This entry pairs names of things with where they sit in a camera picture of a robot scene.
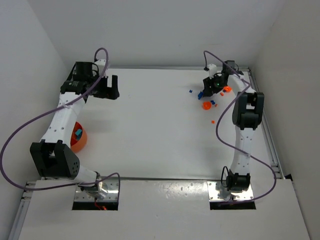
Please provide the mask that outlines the teal lego brick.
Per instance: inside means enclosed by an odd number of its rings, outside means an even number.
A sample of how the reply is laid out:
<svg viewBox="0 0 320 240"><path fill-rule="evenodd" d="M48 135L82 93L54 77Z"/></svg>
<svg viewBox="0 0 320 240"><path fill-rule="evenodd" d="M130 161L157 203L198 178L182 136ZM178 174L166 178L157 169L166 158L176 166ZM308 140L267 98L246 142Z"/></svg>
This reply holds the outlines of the teal lego brick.
<svg viewBox="0 0 320 240"><path fill-rule="evenodd" d="M83 130L82 129L77 129L76 131L75 131L75 138L78 140L78 139L80 139L81 137L82 137L82 134L83 134Z"/></svg>

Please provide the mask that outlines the orange round lego piece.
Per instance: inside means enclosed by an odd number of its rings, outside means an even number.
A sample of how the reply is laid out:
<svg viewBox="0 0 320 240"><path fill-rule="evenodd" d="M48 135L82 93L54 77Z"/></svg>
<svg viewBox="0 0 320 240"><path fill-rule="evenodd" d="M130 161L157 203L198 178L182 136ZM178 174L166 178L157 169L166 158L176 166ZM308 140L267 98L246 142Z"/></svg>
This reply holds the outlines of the orange round lego piece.
<svg viewBox="0 0 320 240"><path fill-rule="evenodd" d="M212 107L212 103L210 101L205 101L202 103L202 108L206 111L211 109L211 107Z"/></svg>

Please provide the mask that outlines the orange divided round container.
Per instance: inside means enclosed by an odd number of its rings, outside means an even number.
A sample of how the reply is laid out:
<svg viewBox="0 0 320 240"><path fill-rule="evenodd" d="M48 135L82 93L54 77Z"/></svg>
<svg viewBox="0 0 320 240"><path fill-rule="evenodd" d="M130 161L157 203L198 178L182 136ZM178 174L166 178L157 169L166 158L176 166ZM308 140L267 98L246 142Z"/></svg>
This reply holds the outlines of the orange divided round container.
<svg viewBox="0 0 320 240"><path fill-rule="evenodd" d="M75 131L82 129L82 136L80 139L76 139ZM83 126L79 122L75 122L70 139L70 148L74 153L80 152L87 144L88 135Z"/></svg>

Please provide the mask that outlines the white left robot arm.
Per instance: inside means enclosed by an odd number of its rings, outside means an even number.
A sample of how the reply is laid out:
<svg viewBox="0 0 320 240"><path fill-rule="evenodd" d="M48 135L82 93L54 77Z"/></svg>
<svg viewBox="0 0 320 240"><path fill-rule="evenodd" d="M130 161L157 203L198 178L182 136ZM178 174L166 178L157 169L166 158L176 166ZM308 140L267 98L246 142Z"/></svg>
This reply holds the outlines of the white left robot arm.
<svg viewBox="0 0 320 240"><path fill-rule="evenodd" d="M87 90L95 98L116 100L120 96L118 77L112 75L111 86L108 86L108 76L102 72L107 65L106 59L74 64L60 87L59 110L54 113L40 142L30 146L30 154L41 177L69 180L94 197L103 192L101 175L80 164L71 149L71 141L78 115L89 97L85 94Z"/></svg>

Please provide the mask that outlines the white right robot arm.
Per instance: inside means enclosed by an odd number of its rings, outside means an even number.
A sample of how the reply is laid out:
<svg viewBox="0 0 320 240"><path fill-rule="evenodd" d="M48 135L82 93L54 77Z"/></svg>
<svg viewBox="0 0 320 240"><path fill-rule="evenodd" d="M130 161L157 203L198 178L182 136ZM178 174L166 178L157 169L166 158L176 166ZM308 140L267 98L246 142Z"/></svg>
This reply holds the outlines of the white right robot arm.
<svg viewBox="0 0 320 240"><path fill-rule="evenodd" d="M250 186L251 145L254 133L262 121L265 96L255 91L235 66L233 60L227 60L221 72L218 72L215 64L207 65L204 70L208 72L208 77L203 80L202 96L211 97L229 87L237 97L232 111L236 149L223 186L230 192L243 192Z"/></svg>

